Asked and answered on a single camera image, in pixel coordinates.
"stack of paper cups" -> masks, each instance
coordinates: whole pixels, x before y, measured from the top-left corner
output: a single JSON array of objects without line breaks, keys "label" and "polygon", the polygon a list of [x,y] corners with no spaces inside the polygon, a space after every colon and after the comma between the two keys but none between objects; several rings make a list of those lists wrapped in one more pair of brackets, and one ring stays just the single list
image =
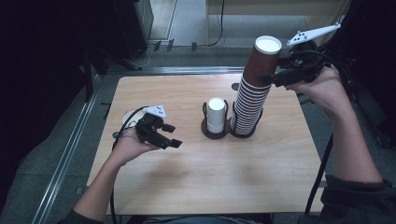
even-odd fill
[{"label": "stack of paper cups", "polygon": [[256,39],[238,89],[231,117],[231,128],[237,134],[248,135],[255,128],[265,99],[271,89],[270,82],[263,82],[260,75],[272,75],[276,71],[282,44],[272,36]]}]

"paper cup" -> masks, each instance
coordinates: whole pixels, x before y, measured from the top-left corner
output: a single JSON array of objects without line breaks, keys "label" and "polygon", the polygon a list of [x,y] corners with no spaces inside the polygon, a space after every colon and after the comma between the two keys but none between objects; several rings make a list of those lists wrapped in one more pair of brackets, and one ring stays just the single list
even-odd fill
[{"label": "paper cup", "polygon": [[214,97],[207,103],[207,130],[221,133],[224,129],[226,104],[223,99]]}]

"table top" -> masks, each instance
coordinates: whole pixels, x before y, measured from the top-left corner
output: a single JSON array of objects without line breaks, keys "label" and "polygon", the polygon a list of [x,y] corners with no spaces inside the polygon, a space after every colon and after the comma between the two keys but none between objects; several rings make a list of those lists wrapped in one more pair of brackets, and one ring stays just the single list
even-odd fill
[{"label": "table top", "polygon": [[[119,215],[302,212],[319,157],[294,91],[269,92],[256,132],[217,140],[201,131],[202,106],[212,97],[231,105],[241,74],[123,77],[117,87],[87,185],[111,152],[123,116],[163,105],[168,138],[183,141],[141,155],[121,168],[115,185]],[[320,211],[322,189],[312,211]]]}]

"human hand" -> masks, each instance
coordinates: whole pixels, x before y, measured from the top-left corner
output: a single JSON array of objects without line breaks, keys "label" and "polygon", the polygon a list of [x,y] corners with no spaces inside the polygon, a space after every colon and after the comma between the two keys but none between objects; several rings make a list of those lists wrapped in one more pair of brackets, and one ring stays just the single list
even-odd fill
[{"label": "human hand", "polygon": [[123,166],[141,154],[156,149],[159,148],[152,144],[141,143],[136,136],[136,130],[129,129],[122,135],[109,159],[113,160],[117,165]]},{"label": "human hand", "polygon": [[329,67],[323,67],[313,82],[295,83],[286,86],[286,89],[308,95],[330,118],[342,115],[346,109],[351,108],[341,78],[335,70]]}]

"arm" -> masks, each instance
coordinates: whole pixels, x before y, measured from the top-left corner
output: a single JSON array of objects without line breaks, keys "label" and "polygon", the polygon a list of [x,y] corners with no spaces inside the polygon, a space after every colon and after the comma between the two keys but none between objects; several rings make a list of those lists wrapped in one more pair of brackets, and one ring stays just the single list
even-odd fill
[{"label": "arm", "polygon": [[320,105],[333,124],[333,175],[345,181],[381,183],[361,127],[338,74],[324,67],[310,83],[296,83],[287,89],[305,93]]},{"label": "arm", "polygon": [[98,175],[73,210],[84,217],[104,221],[111,192],[121,166],[154,149],[158,148],[140,143],[134,129],[128,130],[117,143]]}]

